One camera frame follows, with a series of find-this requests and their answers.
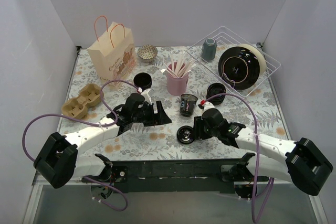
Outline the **pink cylindrical holder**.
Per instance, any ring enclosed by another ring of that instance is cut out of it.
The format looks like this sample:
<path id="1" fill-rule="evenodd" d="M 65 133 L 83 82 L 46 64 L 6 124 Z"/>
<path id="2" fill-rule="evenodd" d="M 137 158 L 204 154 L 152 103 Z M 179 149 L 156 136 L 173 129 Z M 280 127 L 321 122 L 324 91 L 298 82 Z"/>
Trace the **pink cylindrical holder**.
<path id="1" fill-rule="evenodd" d="M 184 94 L 187 90 L 187 83 L 188 83 L 188 73 L 187 75 L 181 78 L 175 78 L 170 74 L 166 73 L 166 87 L 169 94 L 173 96 L 179 96 Z"/>

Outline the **floral patterned table mat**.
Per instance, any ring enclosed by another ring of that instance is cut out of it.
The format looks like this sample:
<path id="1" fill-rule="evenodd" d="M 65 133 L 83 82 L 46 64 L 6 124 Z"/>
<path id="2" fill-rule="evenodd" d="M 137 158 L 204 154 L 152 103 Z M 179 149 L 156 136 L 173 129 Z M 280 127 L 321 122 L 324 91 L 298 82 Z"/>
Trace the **floral patterned table mat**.
<path id="1" fill-rule="evenodd" d="M 171 96 L 166 89 L 166 75 L 161 70 L 164 67 L 162 60 L 168 65 L 169 56 L 175 60 L 186 53 L 186 47 L 159 47 L 158 59 L 153 62 L 143 62 L 137 59 L 137 65 L 128 77 L 132 82 L 134 76 L 140 72 L 151 75 L 153 84 L 150 96 L 154 105 L 161 101 L 164 111 L 171 118 L 172 123 L 163 126 L 144 127 L 142 124 L 134 124 L 132 129 L 123 133 L 120 137 L 106 140 L 87 150 L 82 156 L 91 156 L 101 153 L 113 161 L 140 161 L 140 160 L 163 160 L 163 159 L 215 159 L 215 158 L 240 158 L 245 150 L 236 149 L 222 144 L 216 138 L 205 141 L 195 141 L 184 145 L 176 139 L 176 131 L 180 126 L 193 126 L 193 118 L 180 115 L 180 97 Z M 203 71 L 196 64 L 190 72 L 187 84 L 187 92 L 198 97 L 198 102 L 206 97 L 207 88 L 210 84 L 219 82 L 211 73 Z M 74 98 L 88 83 L 102 86 L 103 81 L 98 80 L 96 71 L 86 49 L 81 49 L 77 64 L 74 69 L 68 98 Z M 103 89 L 105 101 L 111 107 L 125 102 L 126 98 L 135 91 L 130 85 L 121 83 L 118 90 L 112 86 Z M 251 106 L 258 122 L 258 133 L 264 133 L 279 139 L 291 139 L 288 135 L 282 112 L 278 106 L 274 89 L 269 79 L 259 85 L 245 100 Z M 228 122 L 238 122 L 253 129 L 254 120 L 247 107 L 234 97 L 226 97 L 218 106 Z M 108 109 L 103 105 L 89 110 L 83 120 L 97 123 L 108 114 Z M 67 134 L 81 130 L 87 125 L 61 119 L 58 132 Z"/>

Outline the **brown paper gift bag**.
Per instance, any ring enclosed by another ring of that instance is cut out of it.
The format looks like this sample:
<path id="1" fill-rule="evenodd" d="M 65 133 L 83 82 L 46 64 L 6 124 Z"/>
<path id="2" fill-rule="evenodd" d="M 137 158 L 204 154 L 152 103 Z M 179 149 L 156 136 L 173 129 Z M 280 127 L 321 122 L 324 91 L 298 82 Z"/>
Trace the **brown paper gift bag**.
<path id="1" fill-rule="evenodd" d="M 108 24 L 101 36 L 87 49 L 102 82 L 126 80 L 136 65 L 133 33 L 122 23 Z"/>

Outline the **small patterned bowl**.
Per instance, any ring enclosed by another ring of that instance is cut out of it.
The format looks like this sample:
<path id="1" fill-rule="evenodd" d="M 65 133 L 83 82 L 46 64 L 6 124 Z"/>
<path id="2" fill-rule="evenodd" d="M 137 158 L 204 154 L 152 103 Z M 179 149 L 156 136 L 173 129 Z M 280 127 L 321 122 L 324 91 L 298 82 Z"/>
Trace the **small patterned bowl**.
<path id="1" fill-rule="evenodd" d="M 158 50 L 154 45 L 143 45 L 138 49 L 138 57 L 145 62 L 152 62 L 158 55 Z"/>

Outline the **stack of black cups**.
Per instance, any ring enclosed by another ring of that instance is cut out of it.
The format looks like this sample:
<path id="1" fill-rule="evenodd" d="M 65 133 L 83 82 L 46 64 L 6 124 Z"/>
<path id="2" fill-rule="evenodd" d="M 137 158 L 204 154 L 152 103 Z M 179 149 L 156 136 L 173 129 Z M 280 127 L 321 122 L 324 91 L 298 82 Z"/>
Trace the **stack of black cups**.
<path id="1" fill-rule="evenodd" d="M 141 88 L 142 90 L 146 90 L 146 89 L 151 88 L 152 86 L 152 77 L 150 74 L 146 72 L 140 72 L 134 76 L 133 83 L 138 88 Z"/>

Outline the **teal ceramic cup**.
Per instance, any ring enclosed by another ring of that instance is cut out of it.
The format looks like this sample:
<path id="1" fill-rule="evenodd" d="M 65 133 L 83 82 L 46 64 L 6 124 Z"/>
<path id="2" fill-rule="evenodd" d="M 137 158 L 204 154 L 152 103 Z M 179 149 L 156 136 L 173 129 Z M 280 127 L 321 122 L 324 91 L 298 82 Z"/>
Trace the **teal ceramic cup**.
<path id="1" fill-rule="evenodd" d="M 214 60 L 217 42 L 214 38 L 207 38 L 202 46 L 201 58 L 207 62 Z"/>

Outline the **stack of black lids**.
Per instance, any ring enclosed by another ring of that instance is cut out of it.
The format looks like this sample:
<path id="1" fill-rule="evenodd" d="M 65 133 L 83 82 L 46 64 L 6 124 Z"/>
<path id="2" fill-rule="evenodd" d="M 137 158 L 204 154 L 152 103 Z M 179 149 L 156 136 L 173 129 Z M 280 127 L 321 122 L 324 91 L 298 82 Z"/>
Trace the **stack of black lids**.
<path id="1" fill-rule="evenodd" d="M 207 95 L 206 95 L 206 99 L 208 102 L 212 103 L 213 105 L 220 105 L 223 103 L 224 99 L 225 99 L 225 95 L 219 95 L 217 97 L 214 97 L 211 99 L 211 97 L 221 94 L 221 93 L 225 93 L 226 92 L 226 88 L 223 84 L 221 83 L 213 83 L 211 84 L 208 88 L 207 88 Z"/>

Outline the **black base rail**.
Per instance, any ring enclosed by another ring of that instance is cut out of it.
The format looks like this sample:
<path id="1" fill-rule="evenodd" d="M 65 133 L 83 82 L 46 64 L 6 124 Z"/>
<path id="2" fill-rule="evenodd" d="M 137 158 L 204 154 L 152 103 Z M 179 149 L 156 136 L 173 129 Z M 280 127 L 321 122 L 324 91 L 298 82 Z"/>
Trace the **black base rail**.
<path id="1" fill-rule="evenodd" d="M 253 176 L 240 158 L 158 161 L 117 161 L 103 183 L 113 182 L 123 193 L 217 191 L 234 193 L 234 182 Z"/>

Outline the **cream round plate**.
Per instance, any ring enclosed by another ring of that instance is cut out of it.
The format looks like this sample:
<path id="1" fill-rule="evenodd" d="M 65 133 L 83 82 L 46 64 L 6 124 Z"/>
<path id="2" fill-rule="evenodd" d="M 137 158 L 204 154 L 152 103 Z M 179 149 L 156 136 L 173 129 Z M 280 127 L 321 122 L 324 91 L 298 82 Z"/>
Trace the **cream round plate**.
<path id="1" fill-rule="evenodd" d="M 238 46 L 248 49 L 256 56 L 259 62 L 259 69 L 260 69 L 259 75 L 261 76 L 266 71 L 266 61 L 264 59 L 263 54 L 256 47 L 250 44 L 239 44 Z"/>

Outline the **cardboard cup carrier tray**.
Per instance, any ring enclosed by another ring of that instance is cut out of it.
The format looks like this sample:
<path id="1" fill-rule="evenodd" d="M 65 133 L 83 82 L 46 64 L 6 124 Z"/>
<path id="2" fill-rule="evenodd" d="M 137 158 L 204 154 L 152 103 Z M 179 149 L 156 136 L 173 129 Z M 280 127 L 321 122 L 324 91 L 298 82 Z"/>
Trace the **cardboard cup carrier tray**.
<path id="1" fill-rule="evenodd" d="M 94 83 L 87 84 L 76 97 L 63 104 L 62 114 L 73 119 L 82 119 L 88 113 L 89 108 L 95 107 L 101 102 L 100 90 L 101 88 Z"/>

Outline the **black round plate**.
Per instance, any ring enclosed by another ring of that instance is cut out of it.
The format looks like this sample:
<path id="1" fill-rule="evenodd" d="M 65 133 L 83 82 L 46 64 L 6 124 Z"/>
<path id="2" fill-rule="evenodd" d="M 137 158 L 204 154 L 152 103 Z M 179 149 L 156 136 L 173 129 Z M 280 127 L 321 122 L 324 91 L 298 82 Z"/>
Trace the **black round plate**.
<path id="1" fill-rule="evenodd" d="M 240 46 L 225 50 L 218 62 L 219 76 L 235 90 L 252 87 L 259 78 L 259 71 L 256 56 Z"/>

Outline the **wrapped straw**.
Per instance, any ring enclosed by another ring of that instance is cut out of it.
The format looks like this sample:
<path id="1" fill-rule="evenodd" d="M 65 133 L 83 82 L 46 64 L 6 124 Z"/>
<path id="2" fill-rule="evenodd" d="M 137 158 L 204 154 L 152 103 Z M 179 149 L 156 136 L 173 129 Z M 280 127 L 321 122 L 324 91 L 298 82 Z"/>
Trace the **wrapped straw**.
<path id="1" fill-rule="evenodd" d="M 178 61 L 176 63 L 176 67 L 175 67 L 175 74 L 179 77 L 179 71 L 181 69 L 181 66 L 183 65 L 184 62 L 184 56 L 180 55 L 178 58 Z"/>
<path id="2" fill-rule="evenodd" d="M 174 58 L 172 55 L 170 55 L 170 60 L 171 60 L 171 69 L 174 75 L 176 75 L 175 73 L 175 63 L 174 63 Z"/>
<path id="3" fill-rule="evenodd" d="M 178 78 L 178 76 L 171 70 L 171 69 L 161 69 L 160 70 L 162 73 L 166 72 L 168 74 L 170 74 L 171 76 Z"/>
<path id="4" fill-rule="evenodd" d="M 187 73 L 191 70 L 191 68 L 193 67 L 195 61 L 191 61 L 189 62 L 188 66 L 185 68 L 184 72 L 183 72 L 183 75 L 182 76 L 185 76 L 187 75 Z"/>

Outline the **black plastic cup lid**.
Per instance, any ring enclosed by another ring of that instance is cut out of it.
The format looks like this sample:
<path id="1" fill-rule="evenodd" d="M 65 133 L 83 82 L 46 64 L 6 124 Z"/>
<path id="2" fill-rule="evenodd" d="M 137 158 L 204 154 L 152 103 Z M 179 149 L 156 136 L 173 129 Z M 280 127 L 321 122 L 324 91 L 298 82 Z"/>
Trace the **black plastic cup lid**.
<path id="1" fill-rule="evenodd" d="M 181 144 L 191 144 L 195 140 L 194 130 L 188 125 L 182 126 L 178 129 L 176 137 Z"/>

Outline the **dark translucent printed cup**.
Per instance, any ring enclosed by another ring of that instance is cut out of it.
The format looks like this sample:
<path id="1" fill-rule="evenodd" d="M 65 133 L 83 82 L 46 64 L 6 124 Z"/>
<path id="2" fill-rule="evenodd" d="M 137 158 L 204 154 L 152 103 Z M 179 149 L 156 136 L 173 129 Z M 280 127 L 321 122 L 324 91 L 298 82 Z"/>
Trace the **dark translucent printed cup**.
<path id="1" fill-rule="evenodd" d="M 180 104 L 180 114 L 185 117 L 192 116 L 198 98 L 192 94 L 182 94 Z"/>

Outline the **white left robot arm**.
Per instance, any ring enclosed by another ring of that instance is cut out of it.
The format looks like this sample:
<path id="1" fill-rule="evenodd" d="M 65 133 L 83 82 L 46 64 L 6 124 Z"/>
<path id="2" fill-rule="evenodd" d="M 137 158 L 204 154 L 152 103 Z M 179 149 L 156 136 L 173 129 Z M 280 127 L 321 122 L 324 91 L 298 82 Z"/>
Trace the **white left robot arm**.
<path id="1" fill-rule="evenodd" d="M 65 135 L 58 132 L 51 134 L 37 155 L 34 168 L 53 188 L 62 187 L 73 177 L 109 182 L 114 177 L 112 161 L 102 154 L 83 157 L 82 153 L 125 133 L 134 123 L 157 126 L 171 122 L 161 101 L 149 103 L 143 95 L 133 93 L 125 104 L 116 106 L 96 126 Z"/>

